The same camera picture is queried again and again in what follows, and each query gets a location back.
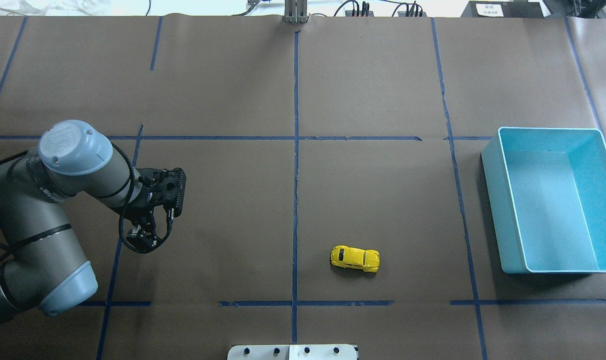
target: ur logo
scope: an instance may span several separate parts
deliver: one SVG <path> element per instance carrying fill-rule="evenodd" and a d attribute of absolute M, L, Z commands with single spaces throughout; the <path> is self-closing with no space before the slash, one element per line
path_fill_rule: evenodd
<path fill-rule="evenodd" d="M 65 126 L 62 129 L 52 129 L 52 135 L 49 136 L 49 143 L 55 148 L 67 148 L 74 144 L 74 131 L 71 126 Z"/>

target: sticker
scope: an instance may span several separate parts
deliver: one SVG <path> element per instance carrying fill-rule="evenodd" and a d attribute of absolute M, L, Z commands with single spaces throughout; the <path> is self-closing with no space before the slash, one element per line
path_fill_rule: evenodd
<path fill-rule="evenodd" d="M 501 4 L 476 4 L 476 11 L 480 16 L 504 18 Z"/>

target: blue tape line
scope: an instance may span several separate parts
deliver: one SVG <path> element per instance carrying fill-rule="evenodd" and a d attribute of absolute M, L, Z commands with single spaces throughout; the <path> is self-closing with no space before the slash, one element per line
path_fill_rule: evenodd
<path fill-rule="evenodd" d="M 16 54 L 16 49 L 19 47 L 19 42 L 21 41 L 22 32 L 25 29 L 25 23 L 27 23 L 27 16 L 25 16 L 21 23 L 21 28 L 19 29 L 19 33 L 16 35 L 16 40 L 14 41 L 14 46 L 12 48 L 12 52 L 10 52 L 10 57 L 7 59 L 7 64 L 5 64 L 5 70 L 3 71 L 3 75 L 1 76 L 0 81 L 0 95 L 1 90 L 3 89 L 3 84 L 5 84 L 5 78 L 7 78 L 7 73 L 10 70 L 10 66 L 12 65 L 12 60 L 14 59 L 14 55 Z"/>
<path fill-rule="evenodd" d="M 294 32 L 294 230 L 292 248 L 292 344 L 298 342 L 298 35 Z"/>
<path fill-rule="evenodd" d="M 83 301 L 82 303 L 79 303 L 79 305 L 77 306 L 86 306 L 86 307 L 93 307 L 93 306 L 107 306 L 107 301 Z M 149 307 L 152 306 L 152 301 L 112 301 L 110 306 L 120 306 L 120 307 L 132 307 L 132 308 L 137 308 L 137 307 Z"/>
<path fill-rule="evenodd" d="M 455 141 L 490 141 L 493 136 L 453 136 Z M 443 139 L 444 141 L 449 140 L 449 136 Z"/>
<path fill-rule="evenodd" d="M 107 292 L 107 301 L 105 303 L 105 312 L 103 313 L 103 321 L 101 326 L 101 335 L 99 337 L 99 348 L 96 352 L 96 360 L 101 360 L 102 349 L 105 344 L 105 333 L 107 332 L 107 323 L 109 319 L 109 309 L 111 308 L 111 298 L 114 294 L 114 282 L 116 280 L 116 270 L 118 268 L 118 256 L 120 255 L 120 241 L 116 244 L 116 252 L 114 253 L 114 262 L 111 267 L 111 277 L 109 278 L 109 288 Z"/>
<path fill-rule="evenodd" d="M 163 25 L 163 17 L 158 17 L 158 26 L 156 28 L 156 39 L 154 41 L 154 52 L 152 52 L 152 62 L 149 65 L 149 70 L 154 71 L 154 64 L 156 63 L 156 51 L 158 51 L 158 41 L 161 38 L 161 27 Z"/>
<path fill-rule="evenodd" d="M 587 93 L 587 98 L 589 100 L 589 107 L 591 107 L 591 112 L 592 112 L 592 114 L 594 114 L 594 119 L 596 120 L 598 129 L 602 133 L 603 126 L 600 124 L 600 117 L 598 116 L 598 112 L 596 111 L 596 107 L 594 105 L 594 100 L 591 97 L 591 91 L 589 91 L 589 85 L 587 85 L 585 73 L 582 70 L 581 59 L 579 59 L 579 54 L 576 51 L 576 45 L 574 44 L 574 36 L 572 35 L 572 28 L 570 28 L 570 19 L 568 17 L 565 18 L 565 28 L 567 29 L 567 35 L 570 38 L 570 46 L 572 47 L 572 53 L 574 54 L 574 60 L 576 61 L 576 66 L 577 66 L 577 68 L 579 68 L 579 74 L 581 75 L 583 87 L 585 88 L 585 92 Z"/>
<path fill-rule="evenodd" d="M 393 303 L 393 300 L 297 300 L 296 306 L 389 306 Z M 219 301 L 218 304 L 221 308 L 241 308 L 243 306 L 292 306 L 292 301 Z"/>
<path fill-rule="evenodd" d="M 604 298 L 537 298 L 522 300 L 452 300 L 452 306 L 492 305 L 606 305 Z"/>
<path fill-rule="evenodd" d="M 294 136 L 224 136 L 224 135 L 147 135 L 144 140 L 150 141 L 293 141 Z"/>
<path fill-rule="evenodd" d="M 107 139 L 110 139 L 111 141 L 136 141 L 139 139 L 138 136 L 132 135 L 109 135 L 105 137 L 107 137 Z"/>
<path fill-rule="evenodd" d="M 295 141 L 295 136 L 242 136 L 242 135 L 145 135 L 145 141 Z M 22 141 L 38 140 L 39 135 L 0 135 L 0 140 Z M 135 141 L 138 136 L 109 135 L 111 141 Z M 299 141 L 422 141 L 418 136 L 299 136 Z"/>
<path fill-rule="evenodd" d="M 225 307 L 242 307 L 242 306 L 292 306 L 292 301 L 219 301 L 221 308 Z"/>
<path fill-rule="evenodd" d="M 40 139 L 38 135 L 0 135 L 0 141 L 37 141 Z"/>
<path fill-rule="evenodd" d="M 148 308 L 152 306 L 152 301 L 112 301 L 111 306 L 118 306 L 123 308 Z"/>
<path fill-rule="evenodd" d="M 77 306 L 105 306 L 105 301 L 83 301 Z"/>
<path fill-rule="evenodd" d="M 301 136 L 302 141 L 422 141 L 417 136 Z"/>
<path fill-rule="evenodd" d="M 389 306 L 393 300 L 361 300 L 361 301 L 339 301 L 339 300 L 312 300 L 299 301 L 299 306 Z"/>
<path fill-rule="evenodd" d="M 138 161 L 138 150 L 141 144 L 141 136 L 143 135 L 143 125 L 138 128 L 138 134 L 136 135 L 136 148 L 134 148 L 134 157 L 132 157 L 132 166 L 136 166 L 136 162 Z M 107 333 L 107 325 L 109 320 L 109 310 L 113 306 L 111 301 L 114 296 L 114 285 L 116 283 L 116 273 L 118 270 L 118 259 L 120 258 L 120 241 L 116 244 L 116 252 L 114 253 L 114 262 L 111 267 L 111 276 L 109 277 L 109 288 L 107 291 L 107 301 L 105 301 L 105 312 L 103 313 L 103 321 L 101 326 L 101 335 L 99 337 L 99 346 L 96 352 L 96 360 L 101 360 L 102 350 L 105 345 L 105 334 Z"/>
<path fill-rule="evenodd" d="M 440 50 L 438 48 L 438 36 L 436 32 L 436 21 L 431 18 L 431 30 L 434 37 L 434 50 L 436 51 L 436 64 L 438 67 L 438 79 L 440 81 L 440 94 L 443 99 L 443 110 L 445 112 L 445 119 L 447 120 L 447 135 L 449 139 L 449 151 L 452 155 L 452 165 L 454 166 L 454 178 L 456 180 L 456 192 L 458 193 L 458 207 L 460 208 L 461 216 L 463 218 L 463 228 L 465 230 L 465 246 L 467 246 L 467 263 L 469 265 L 469 276 L 472 281 L 472 294 L 474 300 L 478 301 L 478 288 L 476 285 L 476 272 L 474 271 L 474 259 L 472 258 L 472 246 L 469 241 L 469 231 L 467 229 L 467 216 L 465 215 L 465 204 L 463 202 L 463 190 L 461 187 L 460 175 L 458 174 L 458 163 L 456 162 L 456 150 L 454 148 L 454 134 L 452 130 L 452 123 L 449 117 L 449 109 L 447 109 L 447 102 L 445 101 L 445 82 L 443 79 L 443 68 L 440 61 Z M 476 305 L 476 324 L 478 325 L 478 337 L 481 342 L 481 354 L 483 360 L 487 360 L 487 348 L 485 346 L 485 331 L 483 330 L 483 317 L 481 315 L 481 306 Z"/>
<path fill-rule="evenodd" d="M 141 146 L 141 139 L 143 137 L 143 124 L 138 128 L 138 134 L 136 135 L 136 147 L 134 148 L 134 157 L 132 157 L 132 166 L 136 166 L 138 161 L 138 150 Z"/>

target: black device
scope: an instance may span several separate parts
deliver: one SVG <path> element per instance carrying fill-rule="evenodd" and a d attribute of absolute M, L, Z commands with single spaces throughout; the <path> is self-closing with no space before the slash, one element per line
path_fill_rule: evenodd
<path fill-rule="evenodd" d="M 470 1 L 463 10 L 461 18 L 542 19 L 544 16 L 540 2 Z"/>
<path fill-rule="evenodd" d="M 355 14 L 355 12 L 353 12 L 352 10 L 345 10 L 345 16 L 347 18 L 350 18 L 352 16 L 362 16 L 362 17 L 368 17 L 368 16 L 374 16 L 374 12 L 369 10 L 367 12 L 367 14 L 364 14 L 362 11 L 359 14 Z"/>
<path fill-rule="evenodd" d="M 417 13 L 408 13 L 407 11 L 398 11 L 396 13 L 399 18 L 429 18 L 426 12 L 419 11 Z"/>

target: table surface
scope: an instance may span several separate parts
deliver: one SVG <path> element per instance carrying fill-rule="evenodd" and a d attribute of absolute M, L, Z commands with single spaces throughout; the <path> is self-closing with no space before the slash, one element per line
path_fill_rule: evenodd
<path fill-rule="evenodd" d="M 0 359 L 606 359 L 606 274 L 501 271 L 480 160 L 501 126 L 606 132 L 606 20 L 0 17 L 0 159 L 70 118 L 184 168 L 183 214 L 138 255 L 65 203 L 99 289 L 0 326 Z"/>

